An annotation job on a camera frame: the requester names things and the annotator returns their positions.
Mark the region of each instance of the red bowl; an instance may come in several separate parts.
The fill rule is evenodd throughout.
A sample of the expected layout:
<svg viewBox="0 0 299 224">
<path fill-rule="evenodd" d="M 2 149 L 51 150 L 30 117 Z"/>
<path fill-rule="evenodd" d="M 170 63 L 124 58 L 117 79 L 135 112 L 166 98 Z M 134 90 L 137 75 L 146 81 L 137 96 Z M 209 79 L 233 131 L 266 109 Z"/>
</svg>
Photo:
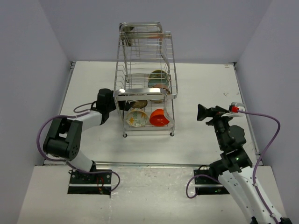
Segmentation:
<svg viewBox="0 0 299 224">
<path fill-rule="evenodd" d="M 169 120 L 164 116 L 164 110 L 162 109 L 157 109 L 155 110 L 149 118 L 149 122 L 158 127 L 165 126 L 169 124 Z"/>
</svg>

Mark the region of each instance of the gray wall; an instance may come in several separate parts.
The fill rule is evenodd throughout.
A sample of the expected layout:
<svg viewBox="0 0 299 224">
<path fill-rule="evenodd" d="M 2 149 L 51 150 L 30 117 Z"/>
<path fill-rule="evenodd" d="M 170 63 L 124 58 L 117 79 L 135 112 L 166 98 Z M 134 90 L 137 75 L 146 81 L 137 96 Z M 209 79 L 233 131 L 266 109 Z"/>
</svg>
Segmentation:
<svg viewBox="0 0 299 224">
<path fill-rule="evenodd" d="M 35 164 L 35 138 L 57 114 L 69 62 L 37 0 L 0 3 L 0 223 L 17 222 Z"/>
<path fill-rule="evenodd" d="M 177 62 L 241 56 L 271 0 L 40 0 L 71 60 L 115 61 L 120 22 L 159 21 Z"/>
<path fill-rule="evenodd" d="M 237 63 L 248 110 L 271 114 L 281 132 L 264 162 L 271 165 L 287 215 L 299 223 L 299 1 L 274 0 Z M 252 117 L 259 148 L 276 123 Z"/>
</svg>

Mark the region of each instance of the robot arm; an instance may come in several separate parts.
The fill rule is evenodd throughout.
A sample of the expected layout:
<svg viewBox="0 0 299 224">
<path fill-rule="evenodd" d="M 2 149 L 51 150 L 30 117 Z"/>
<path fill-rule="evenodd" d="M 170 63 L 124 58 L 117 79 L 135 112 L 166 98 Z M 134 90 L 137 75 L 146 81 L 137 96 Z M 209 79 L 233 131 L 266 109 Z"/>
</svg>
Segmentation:
<svg viewBox="0 0 299 224">
<path fill-rule="evenodd" d="M 242 147 L 246 143 L 244 130 L 228 124 L 233 117 L 240 116 L 238 112 L 243 112 L 244 107 L 233 103 L 229 110 L 225 110 L 218 106 L 206 109 L 198 105 L 198 110 L 198 121 L 212 117 L 206 124 L 214 127 L 219 148 L 223 151 L 221 160 L 209 165 L 210 175 L 218 179 L 232 195 L 248 223 L 291 224 L 290 219 L 283 218 L 274 208 L 258 179 L 253 175 L 252 162 Z"/>
<path fill-rule="evenodd" d="M 126 102 L 121 109 L 128 110 Z M 90 172 L 96 169 L 94 161 L 80 150 L 83 131 L 104 124 L 109 113 L 115 110 L 113 91 L 100 89 L 97 101 L 92 104 L 90 112 L 78 117 L 57 117 L 53 119 L 43 144 L 43 151 L 52 156 L 64 159 L 71 167 Z"/>
</svg>

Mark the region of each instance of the white table surface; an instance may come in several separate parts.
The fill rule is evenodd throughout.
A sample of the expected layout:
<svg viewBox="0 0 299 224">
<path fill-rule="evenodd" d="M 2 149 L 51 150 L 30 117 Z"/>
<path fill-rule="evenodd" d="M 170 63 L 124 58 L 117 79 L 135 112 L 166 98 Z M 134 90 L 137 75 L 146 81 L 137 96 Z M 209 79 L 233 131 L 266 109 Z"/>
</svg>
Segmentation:
<svg viewBox="0 0 299 224">
<path fill-rule="evenodd" d="M 188 199 L 192 168 L 113 168 L 121 184 L 109 196 L 68 195 L 68 167 L 35 167 L 18 224 L 248 224 L 231 195 Z M 271 167 L 257 177 L 285 216 Z M 112 176 L 112 184 L 117 178 Z M 194 194 L 194 185 L 190 185 Z"/>
<path fill-rule="evenodd" d="M 113 89 L 115 62 L 77 62 L 61 114 L 73 115 L 73 108 L 96 100 L 100 88 Z M 242 102 L 233 65 L 177 63 L 178 97 L 174 100 L 175 136 L 122 137 L 117 111 L 108 121 L 82 134 L 81 150 L 94 161 L 209 164 L 220 159 L 217 139 L 208 119 L 198 122 L 197 104 L 228 109 Z M 256 162 L 255 146 L 246 117 L 230 124 L 245 129 L 246 152 Z"/>
</svg>

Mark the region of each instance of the stainless steel rack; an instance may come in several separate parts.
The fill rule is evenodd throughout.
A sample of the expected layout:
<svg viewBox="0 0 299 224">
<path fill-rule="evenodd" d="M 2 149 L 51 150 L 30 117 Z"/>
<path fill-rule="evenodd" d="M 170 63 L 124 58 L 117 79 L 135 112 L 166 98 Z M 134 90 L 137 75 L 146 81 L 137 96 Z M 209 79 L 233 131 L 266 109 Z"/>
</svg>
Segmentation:
<svg viewBox="0 0 299 224">
<path fill-rule="evenodd" d="M 158 74 L 157 77 L 150 76 L 154 71 Z M 155 84 L 163 82 L 166 82 L 164 84 L 167 85 L 167 89 L 152 88 Z M 170 130 L 173 136 L 175 130 L 173 100 L 177 94 L 178 83 L 171 33 L 163 32 L 159 22 L 121 23 L 114 100 L 121 118 L 123 136 L 126 137 L 128 131 L 158 130 Z M 141 109 L 148 117 L 156 109 L 163 109 L 169 124 L 153 126 L 147 123 L 142 127 L 131 127 L 126 123 L 128 112 L 120 110 L 119 103 L 137 100 L 148 101 L 147 106 Z"/>
</svg>

